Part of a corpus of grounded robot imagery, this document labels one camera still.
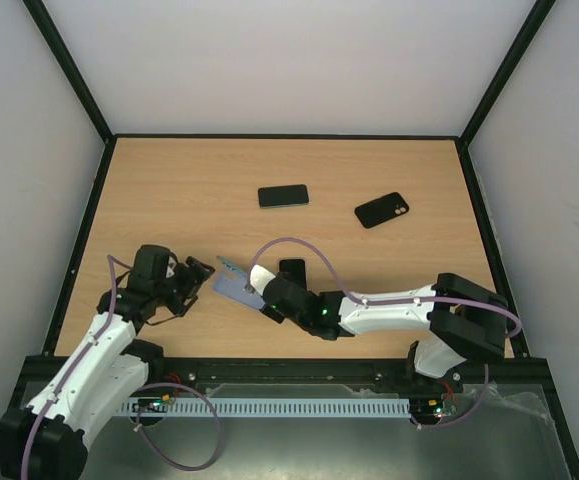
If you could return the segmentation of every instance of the table top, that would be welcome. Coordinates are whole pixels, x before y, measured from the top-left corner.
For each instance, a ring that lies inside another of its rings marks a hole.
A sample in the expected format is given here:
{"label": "table top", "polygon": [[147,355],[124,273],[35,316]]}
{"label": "table top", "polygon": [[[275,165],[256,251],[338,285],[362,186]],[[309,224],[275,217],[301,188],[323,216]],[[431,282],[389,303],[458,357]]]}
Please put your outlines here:
{"label": "table top", "polygon": [[[300,183],[309,189],[309,205],[259,208],[259,187]],[[363,228],[354,208],[393,191],[410,212]],[[216,255],[246,268],[263,244],[282,236],[316,245],[356,292],[408,290],[434,283],[441,272],[493,289],[452,141],[121,138],[56,355],[73,352],[109,290],[108,253],[131,263],[150,243],[217,270]],[[311,290],[338,290],[320,260],[299,245],[273,247],[260,263],[277,270],[288,257],[306,260]],[[185,317],[145,326],[140,338],[170,357],[402,358],[413,341],[430,335],[383,331],[325,341],[214,293],[214,279]]]}

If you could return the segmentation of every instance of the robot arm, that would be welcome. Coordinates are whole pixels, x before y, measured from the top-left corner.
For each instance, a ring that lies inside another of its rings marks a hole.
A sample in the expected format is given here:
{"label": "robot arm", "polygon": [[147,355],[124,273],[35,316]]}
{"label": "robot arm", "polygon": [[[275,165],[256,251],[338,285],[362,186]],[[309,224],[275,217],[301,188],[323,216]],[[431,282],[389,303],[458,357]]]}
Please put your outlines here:
{"label": "robot arm", "polygon": [[363,303],[352,301],[341,291],[316,295],[259,265],[253,268],[250,282],[268,305],[306,332],[326,340],[376,330],[430,330],[434,335],[414,347],[415,371],[427,377],[441,378],[465,360],[494,363],[504,359],[503,315],[463,305],[416,301],[448,296],[507,307],[503,297],[458,275],[443,273],[435,284],[405,292],[352,292]]}
{"label": "robot arm", "polygon": [[21,476],[25,444],[40,415],[28,478],[78,478],[91,444],[118,405],[148,381],[162,377],[162,347],[136,340],[137,334],[161,306],[183,316],[213,271],[192,257],[179,263],[164,247],[140,247],[126,288],[117,289],[111,318],[109,291],[102,295],[98,314],[58,374],[24,410],[10,408],[3,415],[2,475]]}

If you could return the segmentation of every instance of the cable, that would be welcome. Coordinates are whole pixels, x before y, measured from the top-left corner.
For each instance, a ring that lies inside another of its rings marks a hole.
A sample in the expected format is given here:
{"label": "cable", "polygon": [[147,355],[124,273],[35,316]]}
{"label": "cable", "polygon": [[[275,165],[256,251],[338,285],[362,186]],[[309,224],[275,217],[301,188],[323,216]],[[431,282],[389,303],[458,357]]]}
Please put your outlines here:
{"label": "cable", "polygon": [[467,411],[467,413],[461,415],[460,417],[456,418],[455,420],[451,420],[450,422],[437,423],[435,425],[422,425],[421,423],[418,422],[418,420],[416,420],[412,416],[411,417],[411,423],[413,423],[418,430],[434,430],[436,428],[453,427],[455,425],[458,425],[459,423],[464,422],[469,417],[471,417],[476,412],[476,410],[478,410],[478,407],[480,407],[483,400],[487,396],[487,390],[489,387],[489,365],[487,365],[485,363],[484,366],[485,366],[485,379],[484,379],[483,384],[482,384],[482,392],[480,392],[480,395],[478,396],[476,403],[473,404],[473,406]]}
{"label": "cable", "polygon": [[177,468],[178,470],[182,470],[185,472],[197,472],[199,470],[204,470],[205,468],[210,467],[211,465],[213,465],[215,463],[216,460],[218,460],[218,457],[220,456],[220,453],[222,452],[222,448],[224,446],[224,441],[225,441],[224,430],[222,427],[222,421],[221,421],[220,417],[218,416],[218,412],[216,410],[216,407],[214,407],[213,404],[209,401],[209,399],[207,397],[205,397],[202,393],[200,393],[197,390],[194,390],[191,387],[187,387],[186,385],[183,385],[181,383],[169,383],[169,382],[152,383],[152,384],[140,387],[138,390],[136,390],[136,392],[142,392],[144,390],[149,390],[152,388],[163,388],[163,387],[164,388],[177,388],[177,389],[192,393],[193,395],[198,397],[200,400],[205,402],[207,407],[209,407],[209,411],[211,411],[211,415],[213,415],[213,418],[216,422],[216,428],[218,430],[218,439],[216,440],[216,448],[214,449],[213,453],[211,454],[211,457],[209,457],[209,460],[207,460],[205,463],[203,463],[202,465],[198,465],[197,467],[189,467],[187,465],[182,465],[180,463],[177,463],[177,462],[171,460],[169,457],[167,457],[164,453],[162,453],[162,451],[158,447],[156,447],[156,445],[154,445],[154,443],[151,441],[151,438],[149,438],[149,435],[147,435],[147,432],[145,431],[144,428],[142,428],[142,425],[140,424],[140,415],[144,412],[146,407],[139,409],[138,413],[136,414],[136,423],[135,423],[136,428],[135,428],[135,430],[138,433],[140,433],[140,435],[142,436],[142,439],[145,442],[147,442],[147,445],[149,445],[149,448],[151,448],[151,450],[156,455],[158,455],[162,460],[164,460],[169,466],[171,466],[173,468]]}
{"label": "cable", "polygon": [[[109,300],[109,312],[107,314],[107,319],[105,320],[105,323],[102,325],[102,327],[100,327],[100,329],[96,333],[94,333],[93,335],[94,340],[98,340],[100,337],[102,337],[107,328],[109,328],[109,325],[111,325],[111,321],[113,320],[113,312],[116,309],[116,295],[118,290],[116,284],[116,271],[113,264],[117,263],[122,267],[131,269],[131,266],[119,260],[116,260],[111,255],[107,255],[107,262],[109,263],[109,274],[111,275],[111,298]],[[53,389],[52,393],[54,396],[60,394],[60,392],[62,391],[62,387],[64,387],[65,383],[67,383],[69,377],[71,377],[74,370],[78,367],[78,365],[80,364],[80,362],[82,361],[82,359],[85,357],[85,355],[91,349],[92,346],[93,343],[87,343],[87,345],[85,345],[83,349],[80,350],[78,355],[69,364],[67,370],[65,371],[65,374],[62,376],[62,378],[56,384],[56,387]],[[31,425],[31,430],[29,430],[29,436],[27,437],[27,442],[25,443],[25,449],[23,450],[22,453],[22,464],[20,466],[20,480],[28,480],[29,478],[28,477],[29,459],[31,457],[31,447],[33,445],[34,439],[36,438],[36,434],[40,429],[40,424],[42,423],[43,418],[45,418],[45,415],[51,408],[51,405],[53,405],[54,403],[55,403],[54,400],[47,400],[45,405],[40,409],[40,412],[38,412],[38,415],[36,416],[36,419],[34,420],[33,424]]]}
{"label": "cable", "polygon": [[449,303],[452,305],[464,305],[466,307],[476,307],[476,308],[480,308],[482,310],[489,310],[490,312],[498,313],[500,315],[507,317],[509,320],[511,320],[515,324],[515,326],[510,332],[507,332],[505,338],[515,337],[516,335],[518,335],[518,333],[520,333],[520,330],[522,330],[522,322],[520,321],[520,318],[518,318],[517,315],[514,315],[513,313],[511,313],[507,309],[497,307],[495,305],[489,305],[488,303],[476,302],[475,300],[467,300],[464,298],[454,298],[454,297],[435,297],[435,296],[434,297],[409,297],[409,298],[405,297],[405,298],[394,298],[391,300],[367,300],[367,299],[363,300],[362,298],[356,297],[353,293],[351,293],[351,291],[345,286],[344,282],[342,281],[342,278],[340,278],[340,275],[338,275],[336,270],[333,268],[333,265],[331,264],[331,262],[327,259],[327,257],[325,257],[325,255],[320,250],[318,250],[318,248],[316,248],[314,245],[310,244],[309,242],[306,242],[304,240],[301,240],[300,238],[295,238],[295,237],[277,238],[275,240],[272,240],[272,241],[266,243],[260,250],[258,250],[258,252],[253,257],[253,260],[251,261],[251,265],[249,266],[249,272],[247,274],[247,287],[248,288],[251,287],[251,284],[250,284],[251,272],[253,270],[253,267],[256,266],[256,264],[258,263],[258,259],[260,258],[260,256],[268,248],[270,248],[278,243],[283,243],[283,242],[297,243],[299,245],[307,247],[313,253],[318,255],[318,257],[320,257],[320,260],[323,261],[323,263],[325,264],[325,266],[327,267],[327,269],[331,273],[331,276],[334,278],[334,280],[338,284],[338,287],[340,288],[340,290],[342,290],[342,292],[345,294],[345,296],[349,300],[351,300],[352,302],[354,302],[358,305],[366,305],[368,307],[372,307],[372,306],[381,306],[381,305],[408,305],[411,303],[418,303],[418,302],[420,302],[420,303],[429,303],[429,302]]}

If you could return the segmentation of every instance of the white wall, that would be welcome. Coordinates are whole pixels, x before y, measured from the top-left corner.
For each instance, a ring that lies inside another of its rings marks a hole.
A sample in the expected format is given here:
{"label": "white wall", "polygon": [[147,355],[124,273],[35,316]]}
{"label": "white wall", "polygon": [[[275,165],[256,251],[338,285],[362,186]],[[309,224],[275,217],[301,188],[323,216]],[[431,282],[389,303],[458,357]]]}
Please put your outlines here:
{"label": "white wall", "polygon": [[102,142],[20,1],[0,1],[0,416],[40,353]]}
{"label": "white wall", "polygon": [[556,2],[472,144],[534,355],[579,454],[579,1]]}
{"label": "white wall", "polygon": [[534,0],[45,0],[115,132],[459,135]]}

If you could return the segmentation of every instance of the perforated white rail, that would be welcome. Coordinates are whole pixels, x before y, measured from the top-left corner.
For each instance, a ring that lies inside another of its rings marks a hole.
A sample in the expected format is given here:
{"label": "perforated white rail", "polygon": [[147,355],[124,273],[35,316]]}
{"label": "perforated white rail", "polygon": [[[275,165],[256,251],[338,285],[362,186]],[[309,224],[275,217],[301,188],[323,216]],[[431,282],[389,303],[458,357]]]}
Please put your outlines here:
{"label": "perforated white rail", "polygon": [[[291,418],[409,418],[409,401],[399,399],[278,399],[212,398],[221,417],[291,417]],[[138,410],[138,399],[129,399],[116,416]],[[144,417],[210,417],[207,405],[195,398],[178,399],[173,405],[146,411]]]}

